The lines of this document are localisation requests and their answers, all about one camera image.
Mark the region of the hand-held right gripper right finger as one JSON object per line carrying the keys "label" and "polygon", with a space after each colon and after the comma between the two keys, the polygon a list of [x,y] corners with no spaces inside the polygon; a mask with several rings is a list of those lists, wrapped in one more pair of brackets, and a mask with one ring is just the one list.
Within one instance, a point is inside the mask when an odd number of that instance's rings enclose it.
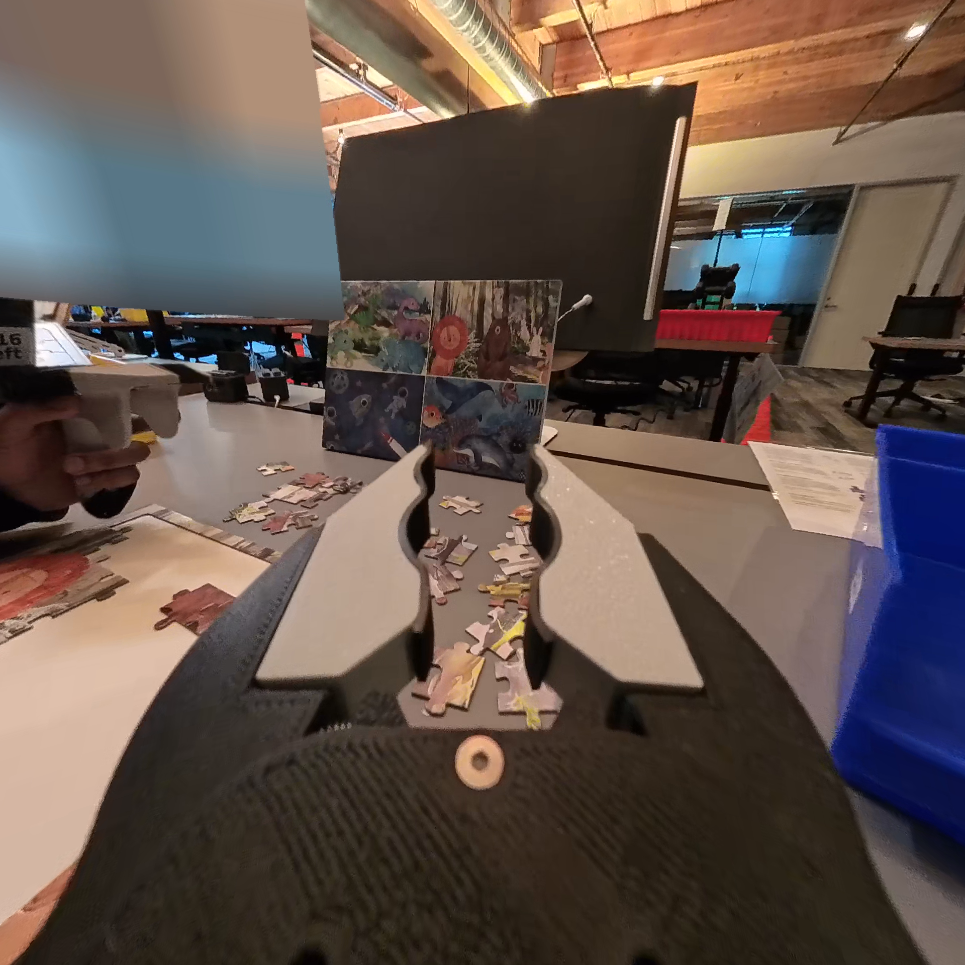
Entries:
{"label": "hand-held right gripper right finger", "polygon": [[525,666],[534,688],[596,675],[619,689],[699,693],[705,682],[634,524],[543,446],[526,478],[539,568]]}

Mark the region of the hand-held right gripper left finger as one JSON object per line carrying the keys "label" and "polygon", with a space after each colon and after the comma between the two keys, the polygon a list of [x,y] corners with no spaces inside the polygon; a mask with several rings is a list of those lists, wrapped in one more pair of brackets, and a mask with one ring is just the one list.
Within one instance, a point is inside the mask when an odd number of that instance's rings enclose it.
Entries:
{"label": "hand-held right gripper left finger", "polygon": [[433,666],[433,450],[421,443],[328,517],[256,673],[266,687],[400,688]]}

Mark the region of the brown and green puzzle piece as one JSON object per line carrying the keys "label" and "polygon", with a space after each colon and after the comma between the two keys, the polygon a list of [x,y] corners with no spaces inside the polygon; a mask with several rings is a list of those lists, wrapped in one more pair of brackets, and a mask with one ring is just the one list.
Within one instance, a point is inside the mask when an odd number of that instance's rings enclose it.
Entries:
{"label": "brown and green puzzle piece", "polygon": [[183,625],[192,632],[204,632],[213,620],[235,602],[235,595],[206,583],[185,596]]}

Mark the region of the printed frame puzzle tray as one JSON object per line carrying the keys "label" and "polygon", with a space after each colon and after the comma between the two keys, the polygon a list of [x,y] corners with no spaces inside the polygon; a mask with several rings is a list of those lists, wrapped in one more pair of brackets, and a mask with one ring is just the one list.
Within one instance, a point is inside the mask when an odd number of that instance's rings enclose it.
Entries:
{"label": "printed frame puzzle tray", "polygon": [[127,742],[197,635],[154,631],[183,589],[235,596],[280,552],[161,506],[113,524],[35,526],[2,538],[2,558],[67,532],[129,524],[108,566],[128,579],[1,647],[2,962],[31,942],[86,842]]}

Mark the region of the person's left hand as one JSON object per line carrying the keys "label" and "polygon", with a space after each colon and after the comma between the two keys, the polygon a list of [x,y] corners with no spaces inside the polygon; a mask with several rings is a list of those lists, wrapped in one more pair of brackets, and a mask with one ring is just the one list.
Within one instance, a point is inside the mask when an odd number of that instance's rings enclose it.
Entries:
{"label": "person's left hand", "polygon": [[62,424],[78,414],[77,395],[2,405],[2,532],[61,520],[77,505],[98,519],[127,507],[149,446],[71,453]]}

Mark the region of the scattered loose puzzle pieces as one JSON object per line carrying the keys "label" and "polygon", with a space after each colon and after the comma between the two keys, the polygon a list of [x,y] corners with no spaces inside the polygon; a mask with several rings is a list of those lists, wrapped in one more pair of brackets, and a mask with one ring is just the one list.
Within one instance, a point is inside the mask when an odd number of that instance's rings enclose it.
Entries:
{"label": "scattered loose puzzle pieces", "polygon": [[[268,690],[321,689],[339,713],[349,717],[355,714],[363,699],[371,694],[395,696],[400,688],[338,688],[333,684],[325,683],[295,687],[266,687],[256,681],[261,660],[320,530],[321,528],[303,536],[289,548],[283,557],[239,599],[230,615],[248,613],[245,628],[256,631],[251,638],[253,653],[258,658],[251,678],[256,686]],[[430,519],[430,535],[419,553],[419,559],[428,579],[432,619],[434,605],[443,606],[448,594],[459,592],[467,585],[465,567],[477,549],[477,540],[465,533],[453,537],[445,534],[432,535]],[[433,666],[430,675],[424,682],[413,679],[408,683],[413,697],[425,702],[425,714],[442,718],[449,708],[466,710],[470,706],[484,665],[486,634],[489,626],[471,631],[470,640],[461,639],[450,646],[433,643]]]}

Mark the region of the assembled lion puzzle section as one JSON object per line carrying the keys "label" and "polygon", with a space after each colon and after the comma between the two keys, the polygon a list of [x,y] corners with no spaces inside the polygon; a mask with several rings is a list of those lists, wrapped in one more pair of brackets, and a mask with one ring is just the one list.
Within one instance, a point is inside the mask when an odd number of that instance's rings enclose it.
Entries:
{"label": "assembled lion puzzle section", "polygon": [[131,525],[67,532],[2,558],[1,642],[91,602],[104,602],[128,583],[109,567],[113,548]]}

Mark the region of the black office chair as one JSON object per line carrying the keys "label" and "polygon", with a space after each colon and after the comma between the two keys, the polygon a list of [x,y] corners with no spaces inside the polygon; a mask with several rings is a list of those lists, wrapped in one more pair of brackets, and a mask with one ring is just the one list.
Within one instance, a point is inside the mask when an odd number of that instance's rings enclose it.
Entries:
{"label": "black office chair", "polygon": [[658,414],[703,405],[706,392],[720,383],[727,355],[722,352],[657,348],[648,353],[590,352],[571,368],[550,378],[550,395],[562,413],[587,411],[595,426],[612,414],[632,415],[645,407],[640,420],[655,423]]}
{"label": "black office chair", "polygon": [[860,395],[846,399],[843,407],[857,405],[855,417],[867,425],[872,405],[889,401],[890,416],[904,401],[912,401],[925,412],[946,417],[946,406],[916,391],[919,382],[963,373],[963,338],[954,336],[963,297],[896,297],[883,330],[869,335],[870,378]]}

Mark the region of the printed paper sheet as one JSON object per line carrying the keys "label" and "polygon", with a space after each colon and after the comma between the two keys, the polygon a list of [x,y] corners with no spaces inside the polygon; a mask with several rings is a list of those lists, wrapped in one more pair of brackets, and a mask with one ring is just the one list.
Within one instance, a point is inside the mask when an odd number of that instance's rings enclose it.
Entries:
{"label": "printed paper sheet", "polygon": [[881,547],[874,455],[763,441],[750,449],[792,529]]}

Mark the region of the illustrated puzzle box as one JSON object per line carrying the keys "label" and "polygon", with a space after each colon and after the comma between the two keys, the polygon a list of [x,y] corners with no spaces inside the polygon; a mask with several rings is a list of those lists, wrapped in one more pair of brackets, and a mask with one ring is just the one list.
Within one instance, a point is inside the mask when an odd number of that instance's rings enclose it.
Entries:
{"label": "illustrated puzzle box", "polygon": [[343,283],[343,315],[327,330],[324,447],[398,461],[428,443],[443,470],[522,482],[562,293],[559,279]]}

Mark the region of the red plastic crate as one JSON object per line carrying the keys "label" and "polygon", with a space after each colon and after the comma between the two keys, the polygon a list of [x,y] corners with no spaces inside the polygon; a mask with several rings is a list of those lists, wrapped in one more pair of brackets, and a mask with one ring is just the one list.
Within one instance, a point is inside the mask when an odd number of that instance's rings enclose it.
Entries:
{"label": "red plastic crate", "polygon": [[659,313],[657,340],[767,343],[779,310],[666,308]]}

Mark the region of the blue plastic bin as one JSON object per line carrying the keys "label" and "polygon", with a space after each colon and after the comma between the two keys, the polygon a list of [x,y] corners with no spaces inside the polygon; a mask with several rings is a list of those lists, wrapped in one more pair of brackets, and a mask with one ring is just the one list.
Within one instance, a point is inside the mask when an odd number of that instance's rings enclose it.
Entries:
{"label": "blue plastic bin", "polygon": [[963,842],[963,436],[881,426],[853,538],[832,757]]}

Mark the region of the black partition panel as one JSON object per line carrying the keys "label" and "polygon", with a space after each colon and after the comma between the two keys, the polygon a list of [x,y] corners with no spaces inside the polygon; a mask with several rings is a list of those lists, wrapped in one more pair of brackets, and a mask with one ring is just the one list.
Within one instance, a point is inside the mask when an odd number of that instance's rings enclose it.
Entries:
{"label": "black partition panel", "polygon": [[354,281],[562,283],[567,350],[649,353],[697,84],[598,88],[350,137],[333,199]]}

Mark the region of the white door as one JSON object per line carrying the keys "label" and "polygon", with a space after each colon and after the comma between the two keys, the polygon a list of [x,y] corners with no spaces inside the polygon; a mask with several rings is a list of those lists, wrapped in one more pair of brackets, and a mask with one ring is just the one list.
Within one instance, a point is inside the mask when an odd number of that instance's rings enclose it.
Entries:
{"label": "white door", "polygon": [[916,283],[952,190],[949,179],[856,187],[802,347],[806,368],[867,368],[867,337]]}

